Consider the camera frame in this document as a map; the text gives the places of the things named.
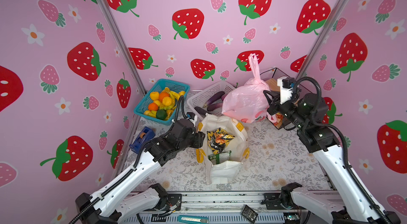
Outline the pink plastic grocery bag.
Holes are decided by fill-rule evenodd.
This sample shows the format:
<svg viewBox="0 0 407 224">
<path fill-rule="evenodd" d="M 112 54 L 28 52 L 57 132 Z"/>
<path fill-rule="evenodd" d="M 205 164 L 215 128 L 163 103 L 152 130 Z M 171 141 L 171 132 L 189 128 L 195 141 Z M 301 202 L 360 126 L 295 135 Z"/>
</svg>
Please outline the pink plastic grocery bag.
<svg viewBox="0 0 407 224">
<path fill-rule="evenodd" d="M 227 94 L 223 101 L 222 114 L 244 123 L 253 123 L 268 119 L 277 122 L 275 115 L 267 112 L 269 103 L 264 95 L 269 85 L 260 77 L 258 59 L 254 53 L 249 55 L 249 65 L 253 78 Z"/>
</svg>

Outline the black yellow snack bag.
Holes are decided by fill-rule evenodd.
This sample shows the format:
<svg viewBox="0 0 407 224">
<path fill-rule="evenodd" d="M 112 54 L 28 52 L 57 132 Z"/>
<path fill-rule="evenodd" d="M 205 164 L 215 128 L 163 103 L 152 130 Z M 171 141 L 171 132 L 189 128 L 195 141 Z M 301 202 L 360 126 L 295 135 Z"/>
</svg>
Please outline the black yellow snack bag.
<svg viewBox="0 0 407 224">
<path fill-rule="evenodd" d="M 222 128 L 207 132 L 208 146 L 213 154 L 222 153 L 234 138 L 234 135 Z"/>
</svg>

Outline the green Fox's candy bag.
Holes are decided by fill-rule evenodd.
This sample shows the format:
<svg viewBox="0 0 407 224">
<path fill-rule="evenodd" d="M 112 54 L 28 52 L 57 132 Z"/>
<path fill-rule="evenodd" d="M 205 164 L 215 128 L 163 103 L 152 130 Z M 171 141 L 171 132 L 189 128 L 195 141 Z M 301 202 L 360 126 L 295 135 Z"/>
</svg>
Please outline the green Fox's candy bag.
<svg viewBox="0 0 407 224">
<path fill-rule="evenodd" d="M 208 159 L 213 165 L 218 165 L 225 161 L 230 160 L 230 157 L 231 157 L 231 151 L 224 151 L 219 154 L 209 155 Z"/>
</svg>

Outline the white canvas tote bag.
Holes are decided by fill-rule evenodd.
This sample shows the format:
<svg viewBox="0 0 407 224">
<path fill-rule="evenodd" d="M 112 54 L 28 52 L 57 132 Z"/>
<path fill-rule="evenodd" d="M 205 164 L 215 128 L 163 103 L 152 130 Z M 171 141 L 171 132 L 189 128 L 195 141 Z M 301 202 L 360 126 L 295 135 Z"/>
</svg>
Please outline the white canvas tote bag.
<svg viewBox="0 0 407 224">
<path fill-rule="evenodd" d="M 249 137 L 243 124 L 227 116 L 207 114 L 198 124 L 198 131 L 205 135 L 196 156 L 197 161 L 205 165 L 206 183 L 234 181 L 250 155 Z"/>
</svg>

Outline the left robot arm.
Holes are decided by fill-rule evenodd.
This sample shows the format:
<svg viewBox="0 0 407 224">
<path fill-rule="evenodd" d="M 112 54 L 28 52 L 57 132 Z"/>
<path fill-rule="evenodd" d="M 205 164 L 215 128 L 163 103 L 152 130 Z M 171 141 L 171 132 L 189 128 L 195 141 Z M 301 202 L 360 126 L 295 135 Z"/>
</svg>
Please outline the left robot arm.
<svg viewBox="0 0 407 224">
<path fill-rule="evenodd" d="M 71 223 L 119 224 L 145 210 L 164 210 L 166 214 L 174 211 L 177 205 L 170 203 L 168 193 L 160 184 L 136 195 L 130 193 L 179 152 L 202 147 L 206 136 L 197 131 L 197 123 L 197 118 L 180 119 L 165 134 L 145 141 L 134 164 L 103 188 L 92 194 L 83 193 L 76 199 L 78 215 Z"/>
</svg>

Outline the red chips bag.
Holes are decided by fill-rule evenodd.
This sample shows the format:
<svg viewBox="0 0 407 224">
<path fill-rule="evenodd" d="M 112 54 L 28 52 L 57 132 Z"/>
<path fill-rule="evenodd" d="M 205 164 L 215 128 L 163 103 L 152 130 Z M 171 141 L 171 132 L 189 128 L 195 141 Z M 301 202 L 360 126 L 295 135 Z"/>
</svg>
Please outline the red chips bag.
<svg viewBox="0 0 407 224">
<path fill-rule="evenodd" d="M 280 113 L 276 114 L 276 121 L 272 123 L 277 129 L 282 129 L 290 122 L 286 119 L 285 116 L 281 115 Z"/>
</svg>

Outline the green lime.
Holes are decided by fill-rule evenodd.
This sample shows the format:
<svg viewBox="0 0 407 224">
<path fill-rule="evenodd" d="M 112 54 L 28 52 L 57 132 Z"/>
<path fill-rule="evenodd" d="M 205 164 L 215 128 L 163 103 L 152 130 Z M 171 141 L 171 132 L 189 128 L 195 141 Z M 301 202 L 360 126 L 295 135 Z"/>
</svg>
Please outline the green lime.
<svg viewBox="0 0 407 224">
<path fill-rule="evenodd" d="M 156 118 L 159 119 L 159 120 L 165 121 L 165 120 L 167 119 L 167 112 L 166 112 L 166 110 L 159 109 L 159 110 L 156 112 Z"/>
</svg>

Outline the blue tape dispenser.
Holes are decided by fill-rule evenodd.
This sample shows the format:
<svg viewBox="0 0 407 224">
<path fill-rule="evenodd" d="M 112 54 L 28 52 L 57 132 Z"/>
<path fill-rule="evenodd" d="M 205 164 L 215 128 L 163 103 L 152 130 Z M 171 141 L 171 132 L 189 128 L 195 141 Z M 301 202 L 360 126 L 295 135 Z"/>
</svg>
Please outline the blue tape dispenser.
<svg viewBox="0 0 407 224">
<path fill-rule="evenodd" d="M 135 138 L 133 143 L 129 145 L 129 147 L 132 150 L 132 152 L 139 154 L 142 144 L 144 142 L 151 141 L 153 138 L 155 138 L 155 132 L 151 128 L 145 126 L 138 134 L 138 136 Z"/>
</svg>

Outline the white plastic basket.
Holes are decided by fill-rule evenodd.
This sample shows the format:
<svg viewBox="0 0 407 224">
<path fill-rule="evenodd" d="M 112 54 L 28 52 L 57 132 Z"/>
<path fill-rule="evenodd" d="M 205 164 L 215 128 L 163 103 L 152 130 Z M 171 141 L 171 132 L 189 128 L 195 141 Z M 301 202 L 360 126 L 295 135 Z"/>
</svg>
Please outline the white plastic basket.
<svg viewBox="0 0 407 224">
<path fill-rule="evenodd" d="M 234 90 L 236 86 L 231 85 L 226 81 L 219 81 L 202 91 L 194 91 L 194 95 L 187 98 L 187 104 L 198 117 L 199 120 L 203 120 L 205 116 L 200 115 L 196 110 L 195 107 L 203 108 L 205 102 L 207 102 L 211 97 L 213 97 L 216 93 L 223 91 L 224 93 L 228 94 L 232 90 Z"/>
</svg>

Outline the yellow banana bunch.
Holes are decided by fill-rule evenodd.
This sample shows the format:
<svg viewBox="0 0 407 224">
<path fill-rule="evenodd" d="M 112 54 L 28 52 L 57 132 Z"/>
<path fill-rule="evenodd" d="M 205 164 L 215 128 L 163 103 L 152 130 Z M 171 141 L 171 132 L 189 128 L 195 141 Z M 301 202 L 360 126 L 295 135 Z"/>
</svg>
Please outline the yellow banana bunch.
<svg viewBox="0 0 407 224">
<path fill-rule="evenodd" d="M 168 87 L 165 87 L 163 91 L 167 92 L 170 95 L 170 98 L 173 100 L 173 104 L 170 105 L 170 109 L 172 109 L 172 110 L 175 110 L 179 98 L 186 94 L 185 91 L 180 91 L 180 92 L 171 91 Z"/>
</svg>

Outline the small tangerine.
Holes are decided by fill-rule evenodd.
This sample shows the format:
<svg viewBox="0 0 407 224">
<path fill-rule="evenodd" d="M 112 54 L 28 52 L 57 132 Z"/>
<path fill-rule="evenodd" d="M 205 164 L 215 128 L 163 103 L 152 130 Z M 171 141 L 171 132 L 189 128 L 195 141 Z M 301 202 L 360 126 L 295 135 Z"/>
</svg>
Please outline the small tangerine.
<svg viewBox="0 0 407 224">
<path fill-rule="evenodd" d="M 159 105 L 157 105 L 156 103 L 150 103 L 148 105 L 148 110 L 149 111 L 158 111 L 159 110 Z"/>
</svg>

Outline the orange fruit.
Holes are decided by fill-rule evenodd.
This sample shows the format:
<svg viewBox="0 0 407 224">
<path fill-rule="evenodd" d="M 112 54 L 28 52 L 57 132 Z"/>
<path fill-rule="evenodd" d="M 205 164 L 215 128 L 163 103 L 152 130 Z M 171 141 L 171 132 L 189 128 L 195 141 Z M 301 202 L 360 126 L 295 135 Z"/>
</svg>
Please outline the orange fruit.
<svg viewBox="0 0 407 224">
<path fill-rule="evenodd" d="M 159 94 L 159 101 L 160 102 L 163 101 L 163 99 L 166 98 L 166 97 L 170 97 L 170 94 L 168 92 L 165 92 L 165 91 L 161 92 Z"/>
</svg>

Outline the teal plastic basket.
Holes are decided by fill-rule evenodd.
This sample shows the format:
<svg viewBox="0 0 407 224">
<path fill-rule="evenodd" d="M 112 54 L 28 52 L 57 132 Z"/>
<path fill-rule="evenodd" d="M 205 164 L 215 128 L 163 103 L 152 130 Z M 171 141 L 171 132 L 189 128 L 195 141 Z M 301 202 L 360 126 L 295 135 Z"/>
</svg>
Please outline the teal plastic basket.
<svg viewBox="0 0 407 224">
<path fill-rule="evenodd" d="M 179 98 L 186 98 L 190 86 L 169 79 L 160 79 L 134 109 L 145 119 L 171 125 L 175 119 Z"/>
</svg>

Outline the long purple eggplant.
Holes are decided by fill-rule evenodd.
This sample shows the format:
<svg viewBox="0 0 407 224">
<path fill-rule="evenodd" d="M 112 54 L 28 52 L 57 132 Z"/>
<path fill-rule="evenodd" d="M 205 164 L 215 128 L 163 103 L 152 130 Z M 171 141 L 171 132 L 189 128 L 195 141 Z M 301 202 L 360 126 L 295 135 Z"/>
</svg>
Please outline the long purple eggplant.
<svg viewBox="0 0 407 224">
<path fill-rule="evenodd" d="M 224 96 L 224 95 L 225 95 L 224 91 L 219 91 L 219 92 L 215 93 L 209 100 L 207 100 L 205 102 L 205 105 L 206 106 L 212 105 L 213 103 L 215 103 L 216 101 L 221 99 L 222 96 Z"/>
</svg>

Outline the black electronic module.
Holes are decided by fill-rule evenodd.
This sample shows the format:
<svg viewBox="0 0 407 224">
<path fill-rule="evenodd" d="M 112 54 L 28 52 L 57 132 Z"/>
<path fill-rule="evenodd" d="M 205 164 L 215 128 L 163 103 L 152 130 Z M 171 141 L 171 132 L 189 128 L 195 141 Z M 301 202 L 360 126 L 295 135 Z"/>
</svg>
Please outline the black electronic module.
<svg viewBox="0 0 407 224">
<path fill-rule="evenodd" d="M 246 219 L 249 223 L 255 224 L 257 218 L 258 218 L 258 213 L 255 212 L 252 208 L 250 208 L 248 205 L 245 205 L 243 207 L 243 210 L 241 212 L 241 216 Z"/>
</svg>

